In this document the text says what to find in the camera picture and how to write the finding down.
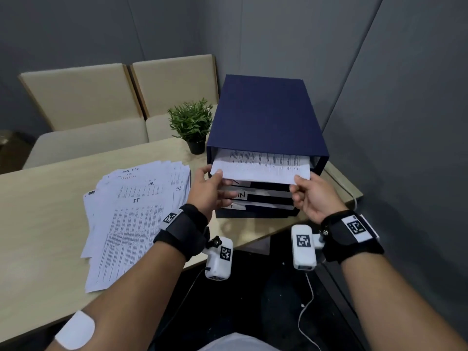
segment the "potted plant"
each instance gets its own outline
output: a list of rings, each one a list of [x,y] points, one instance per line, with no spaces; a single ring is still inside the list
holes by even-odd
[[[184,102],[167,111],[171,129],[179,134],[173,137],[186,141],[192,154],[202,154],[205,151],[206,135],[213,122],[212,108],[213,105],[207,105],[203,98],[198,102]]]

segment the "stack of papers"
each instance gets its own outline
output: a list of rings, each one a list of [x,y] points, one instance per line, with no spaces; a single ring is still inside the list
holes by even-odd
[[[211,174],[223,170],[223,178],[236,181],[294,184],[294,175],[310,179],[307,156],[218,149]]]
[[[111,172],[83,196],[89,235],[81,257],[89,257],[86,292],[108,288],[153,245],[167,214],[184,205],[190,168],[155,161]]]

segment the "beige chair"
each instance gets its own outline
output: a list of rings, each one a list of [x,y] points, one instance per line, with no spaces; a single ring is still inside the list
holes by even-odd
[[[169,127],[167,110],[183,102],[207,99],[218,105],[218,82],[213,55],[150,60],[131,66],[146,112],[150,142],[177,135]]]
[[[55,130],[38,138],[23,168],[148,142],[123,64],[27,72],[19,78]]]

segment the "dark floor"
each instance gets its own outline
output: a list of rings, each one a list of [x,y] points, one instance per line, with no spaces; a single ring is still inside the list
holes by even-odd
[[[179,279],[160,330],[190,288],[202,266]],[[326,350],[363,350],[314,272],[309,273],[314,301],[302,315],[301,329]],[[212,281],[202,275],[170,326],[155,339],[157,350],[198,350],[232,332],[251,335],[282,350],[316,350],[298,330],[301,304],[311,293],[304,272],[294,269],[290,232],[272,237],[270,256],[235,251],[231,277]],[[54,330],[37,332],[0,350],[43,350]]]

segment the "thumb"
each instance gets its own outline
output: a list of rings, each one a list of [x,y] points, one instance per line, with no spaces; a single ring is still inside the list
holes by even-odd
[[[208,180],[209,183],[213,184],[215,187],[218,187],[223,181],[223,170],[218,169],[213,176]]]
[[[294,182],[301,190],[307,190],[310,188],[310,180],[306,180],[299,175],[294,175]]]

